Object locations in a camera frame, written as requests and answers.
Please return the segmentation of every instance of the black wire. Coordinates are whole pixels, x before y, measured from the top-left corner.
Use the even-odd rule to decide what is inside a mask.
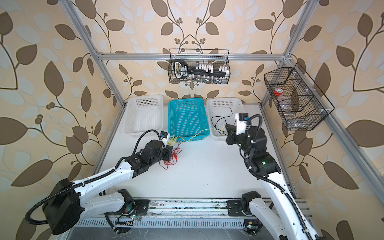
[[[216,130],[221,131],[221,129],[218,129],[218,128],[216,127],[217,123],[218,123],[221,119],[224,119],[225,124],[228,124],[228,123],[227,123],[227,120],[226,120],[225,118],[231,117],[231,116],[233,115],[232,108],[229,108],[229,109],[231,110],[231,115],[226,116],[226,117],[223,117],[223,116],[214,116],[214,117],[211,118],[212,126],[214,126]],[[220,118],[220,119],[217,120],[216,123],[214,124],[214,123],[213,123],[213,118]]]

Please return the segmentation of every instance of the yellow wire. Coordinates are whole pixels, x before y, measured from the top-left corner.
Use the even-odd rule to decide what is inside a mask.
[[[201,133],[202,131],[206,131],[206,130],[216,130],[216,131],[218,131],[218,132],[222,132],[222,131],[217,130],[217,129],[214,129],[214,128],[208,128],[208,129],[201,130],[201,131],[198,132],[195,136],[191,137],[188,141],[185,141],[184,138],[182,138],[181,136],[177,136],[177,137],[173,136],[173,137],[170,137],[169,142],[177,143],[177,138],[178,138],[178,137],[181,138],[181,139],[183,140],[183,141],[180,141],[180,142],[189,142],[192,138],[196,137],[199,133]]]

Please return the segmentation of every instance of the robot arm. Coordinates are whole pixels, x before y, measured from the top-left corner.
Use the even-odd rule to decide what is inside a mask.
[[[151,140],[145,148],[135,153],[143,135],[151,131],[158,134],[159,140]],[[122,189],[104,196],[99,196],[99,193],[146,172],[160,160],[170,161],[173,148],[165,146],[169,139],[168,133],[159,134],[156,130],[148,130],[144,134],[137,141],[133,154],[119,159],[115,167],[74,182],[68,179],[59,181],[49,197],[38,202],[27,212],[26,222],[35,225],[49,224],[52,233],[57,235],[69,230],[79,220],[94,215],[117,211],[129,213],[135,203],[127,190]],[[32,212],[41,205],[47,220],[32,219]]]
[[[275,240],[319,239],[315,229],[293,200],[279,165],[266,151],[267,138],[261,128],[261,115],[249,118],[247,113],[240,113],[235,117],[237,127],[226,125],[228,132],[226,142],[228,145],[237,144],[244,151],[243,158],[248,171],[257,179],[263,180],[262,185],[275,204],[280,218],[265,205],[256,191],[242,195],[243,212],[257,216]],[[251,124],[253,118],[259,118],[257,127]]]

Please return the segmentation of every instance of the red wire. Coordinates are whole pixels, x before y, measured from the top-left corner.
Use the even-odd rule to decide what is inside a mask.
[[[179,155],[180,152],[182,151],[182,150],[179,148],[180,144],[181,144],[181,143],[179,142],[179,144],[177,145],[177,148],[175,148],[175,149],[172,151],[172,157],[171,157],[171,159],[170,159],[169,162],[163,160],[164,165],[166,165],[167,168],[163,167],[163,166],[160,164],[160,166],[161,166],[162,168],[164,168],[165,170],[168,169],[169,165],[175,165],[175,164],[177,163],[177,155]]]

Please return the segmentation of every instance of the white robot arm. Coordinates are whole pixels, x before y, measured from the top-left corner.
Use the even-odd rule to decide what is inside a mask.
[[[155,132],[159,140],[151,140],[144,149],[136,153],[139,141],[148,132]],[[57,235],[69,230],[79,220],[97,214],[117,211],[121,211],[123,214],[132,212],[134,200],[127,190],[122,189],[104,196],[99,193],[146,172],[151,165],[160,160],[170,161],[172,146],[166,146],[168,139],[167,132],[159,134],[156,130],[148,130],[138,139],[133,154],[119,159],[115,167],[74,182],[70,182],[68,179],[59,181],[49,197],[35,204],[26,213],[26,222],[34,225],[49,224],[52,234]],[[47,220],[32,219],[31,214],[41,205]],[[113,230],[118,233],[107,215],[106,218]]]

